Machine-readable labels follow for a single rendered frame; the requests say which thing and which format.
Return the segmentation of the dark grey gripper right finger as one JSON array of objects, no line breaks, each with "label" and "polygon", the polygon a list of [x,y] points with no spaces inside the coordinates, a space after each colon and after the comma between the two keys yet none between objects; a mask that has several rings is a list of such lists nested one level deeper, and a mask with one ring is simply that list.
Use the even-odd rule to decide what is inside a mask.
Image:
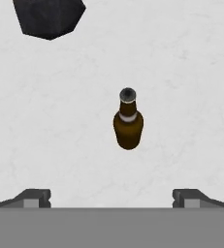
[{"label": "dark grey gripper right finger", "polygon": [[174,189],[173,208],[224,208],[224,202],[209,198],[198,189]]}]

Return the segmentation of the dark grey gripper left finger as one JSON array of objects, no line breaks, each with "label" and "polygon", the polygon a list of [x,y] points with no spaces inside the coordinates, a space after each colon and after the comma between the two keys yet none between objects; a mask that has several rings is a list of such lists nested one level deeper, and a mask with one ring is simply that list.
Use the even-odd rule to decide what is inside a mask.
[{"label": "dark grey gripper left finger", "polygon": [[0,201],[0,208],[51,208],[50,189],[26,189],[13,199]]}]

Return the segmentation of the brown glass bottle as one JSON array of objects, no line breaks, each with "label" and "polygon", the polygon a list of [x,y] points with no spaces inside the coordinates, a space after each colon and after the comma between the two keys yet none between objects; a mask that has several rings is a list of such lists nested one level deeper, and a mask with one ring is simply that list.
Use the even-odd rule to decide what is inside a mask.
[{"label": "brown glass bottle", "polygon": [[113,118],[113,128],[119,146],[131,150],[140,143],[144,118],[137,110],[136,91],[133,88],[123,88],[119,99],[120,107]]}]

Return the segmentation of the black angular block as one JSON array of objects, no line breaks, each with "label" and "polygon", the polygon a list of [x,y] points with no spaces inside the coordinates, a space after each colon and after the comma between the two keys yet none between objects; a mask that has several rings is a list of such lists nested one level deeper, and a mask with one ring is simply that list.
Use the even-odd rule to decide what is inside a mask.
[{"label": "black angular block", "polygon": [[82,0],[13,0],[25,35],[53,40],[75,30],[86,7]]}]

